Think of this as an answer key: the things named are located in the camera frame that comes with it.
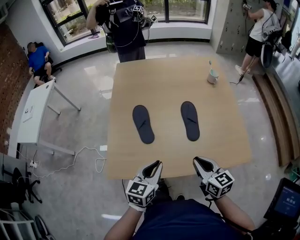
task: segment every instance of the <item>person in white tank top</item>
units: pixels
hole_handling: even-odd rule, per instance
[[[235,65],[235,69],[242,76],[245,71],[251,72],[250,67],[254,67],[261,55],[263,47],[263,27],[269,27],[273,25],[271,15],[276,11],[276,3],[274,0],[264,0],[265,8],[261,8],[255,13],[248,11],[248,16],[252,20],[256,20],[256,23],[250,33],[247,46],[246,56],[244,58],[242,66]]]

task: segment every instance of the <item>man in blue shirt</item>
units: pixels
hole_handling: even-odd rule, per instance
[[[87,29],[93,29],[99,24],[102,13],[97,11],[97,7],[107,3],[110,1],[98,0],[95,2],[86,21]],[[124,19],[118,17],[127,16],[125,12],[130,12],[135,5],[143,6],[139,0],[123,0],[122,6],[118,7],[113,15],[114,21],[111,21],[111,31],[120,62],[145,59],[146,43],[139,22],[133,22],[132,17],[124,17]]]
[[[33,81],[38,86],[44,84],[40,78],[47,75],[48,80],[55,80],[56,78],[51,75],[51,63],[48,62],[49,51],[45,46],[36,48],[34,43],[27,45],[29,54],[29,74],[33,75]]]
[[[129,205],[126,213],[110,229],[104,240],[243,240],[245,232],[224,222],[207,206],[179,195],[175,201],[168,187],[159,184],[152,205],[147,207],[144,221],[135,233],[144,210]],[[223,217],[244,229],[254,230],[251,218],[226,195],[215,199]]]

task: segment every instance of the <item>brick wall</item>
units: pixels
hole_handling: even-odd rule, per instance
[[[15,111],[29,81],[25,53],[9,27],[0,24],[0,152],[7,154],[4,142],[9,141]]]

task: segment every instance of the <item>gray pants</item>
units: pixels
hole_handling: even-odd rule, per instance
[[[145,49],[144,47],[139,47],[132,52],[126,53],[126,54],[120,54],[118,53],[120,62],[130,62],[135,60],[142,60],[146,59],[145,57]]]

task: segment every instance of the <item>slipper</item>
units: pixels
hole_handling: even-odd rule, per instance
[[[153,143],[154,133],[151,128],[150,117],[147,108],[142,105],[135,106],[132,112],[132,117],[141,141],[145,144]]]
[[[197,141],[200,136],[197,110],[191,102],[184,102],[181,105],[181,115],[186,127],[187,138],[190,141]]]

